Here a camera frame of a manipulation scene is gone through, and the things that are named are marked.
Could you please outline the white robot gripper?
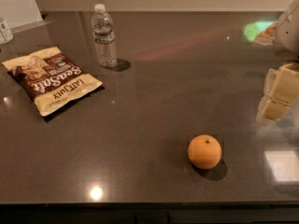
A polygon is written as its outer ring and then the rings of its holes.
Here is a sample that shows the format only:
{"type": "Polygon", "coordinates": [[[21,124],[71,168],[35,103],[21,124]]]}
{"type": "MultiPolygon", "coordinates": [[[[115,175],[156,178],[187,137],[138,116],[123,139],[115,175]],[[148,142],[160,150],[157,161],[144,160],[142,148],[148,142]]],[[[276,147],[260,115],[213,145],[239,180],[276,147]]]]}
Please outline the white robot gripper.
{"type": "MultiPolygon", "coordinates": [[[[278,18],[273,48],[285,61],[299,61],[299,0],[293,0],[278,18]]],[[[299,99],[299,63],[270,68],[265,77],[263,98],[256,121],[270,125],[279,121],[299,99]]]]}

